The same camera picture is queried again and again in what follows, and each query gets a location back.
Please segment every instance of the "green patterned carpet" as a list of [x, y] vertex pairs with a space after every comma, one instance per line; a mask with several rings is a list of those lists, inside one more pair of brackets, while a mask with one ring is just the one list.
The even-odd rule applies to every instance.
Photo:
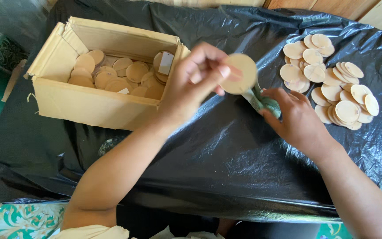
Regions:
[[[1, 101], [9, 75], [0, 71]], [[0, 204], [0, 239], [45, 239], [63, 220], [65, 204]], [[351, 239], [342, 224], [322, 224], [316, 239]]]

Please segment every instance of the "black garbage bag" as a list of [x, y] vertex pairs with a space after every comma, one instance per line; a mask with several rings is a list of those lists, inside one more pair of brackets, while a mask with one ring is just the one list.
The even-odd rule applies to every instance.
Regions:
[[[326, 127], [382, 190], [382, 31], [308, 10], [60, 0], [37, 51], [56, 23], [70, 16], [179, 36], [189, 49], [206, 41], [227, 54], [242, 52], [257, 63], [264, 88], [283, 87], [279, 69], [285, 44], [308, 34], [327, 35], [336, 49], [327, 67], [350, 61], [363, 69], [361, 84], [378, 99], [380, 113], [357, 131]], [[39, 116], [33, 98], [26, 101], [31, 92], [32, 82], [20, 78], [0, 115], [0, 201], [67, 201], [84, 171], [130, 132]], [[170, 136], [122, 203], [249, 221], [340, 220], [315, 165], [242, 96], [229, 94], [206, 99]]]

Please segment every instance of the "hand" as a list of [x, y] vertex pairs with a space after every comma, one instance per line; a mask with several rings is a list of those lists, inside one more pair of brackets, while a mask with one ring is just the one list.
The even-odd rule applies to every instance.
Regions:
[[300, 150], [314, 163], [341, 147], [328, 133], [305, 95], [296, 91], [286, 93], [282, 88], [264, 89], [261, 95], [276, 100], [282, 112], [280, 122], [268, 110], [261, 110], [259, 113], [266, 122], [287, 143]]
[[210, 92], [225, 94], [219, 84], [231, 72], [220, 64], [226, 57], [225, 52], [203, 42], [177, 64], [158, 108], [163, 122], [178, 127], [193, 117]]

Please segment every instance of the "sleeve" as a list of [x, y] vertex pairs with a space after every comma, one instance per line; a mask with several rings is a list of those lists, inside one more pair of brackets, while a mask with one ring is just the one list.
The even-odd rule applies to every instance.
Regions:
[[50, 239], [128, 239], [129, 231], [120, 226], [91, 225], [70, 228], [51, 236]]

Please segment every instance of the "white fabric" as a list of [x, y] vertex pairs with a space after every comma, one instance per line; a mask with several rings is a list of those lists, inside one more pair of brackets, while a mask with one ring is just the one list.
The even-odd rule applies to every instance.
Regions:
[[[70, 228], [61, 231], [49, 239], [128, 239], [129, 231], [120, 226], [105, 227], [101, 225], [92, 225], [86, 227]], [[215, 236], [209, 232], [190, 232], [186, 237], [175, 237], [166, 227], [163, 231], [152, 236], [150, 239], [225, 239], [218, 234]]]

